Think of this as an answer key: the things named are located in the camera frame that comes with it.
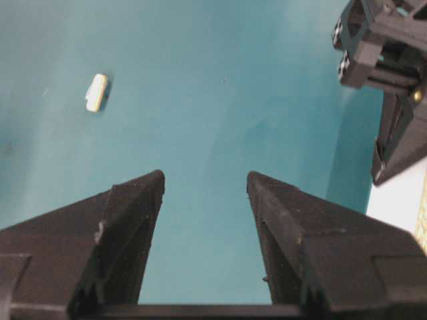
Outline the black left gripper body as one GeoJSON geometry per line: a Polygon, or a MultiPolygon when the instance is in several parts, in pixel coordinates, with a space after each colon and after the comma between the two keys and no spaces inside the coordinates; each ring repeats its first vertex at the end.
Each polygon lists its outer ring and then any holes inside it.
{"type": "Polygon", "coordinates": [[[332,31],[341,85],[426,102],[426,2],[349,1],[332,31]]]}

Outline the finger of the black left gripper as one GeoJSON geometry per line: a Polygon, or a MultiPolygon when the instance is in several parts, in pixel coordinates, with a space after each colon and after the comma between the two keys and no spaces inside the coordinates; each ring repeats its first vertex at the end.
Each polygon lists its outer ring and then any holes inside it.
{"type": "Polygon", "coordinates": [[[372,182],[379,186],[426,157],[426,104],[385,93],[374,146],[372,182]]]}

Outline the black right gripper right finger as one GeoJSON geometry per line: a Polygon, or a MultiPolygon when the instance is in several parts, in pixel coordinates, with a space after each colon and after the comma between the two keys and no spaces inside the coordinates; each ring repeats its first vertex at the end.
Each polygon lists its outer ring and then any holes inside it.
{"type": "Polygon", "coordinates": [[[425,319],[426,254],[407,231],[252,171],[272,302],[311,319],[425,319]]]}

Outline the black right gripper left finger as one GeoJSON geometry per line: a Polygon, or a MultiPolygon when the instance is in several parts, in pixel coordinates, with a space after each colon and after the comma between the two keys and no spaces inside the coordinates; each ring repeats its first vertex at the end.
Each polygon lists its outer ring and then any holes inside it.
{"type": "Polygon", "coordinates": [[[1,231],[1,318],[75,319],[135,305],[165,175],[152,171],[1,231]]]}

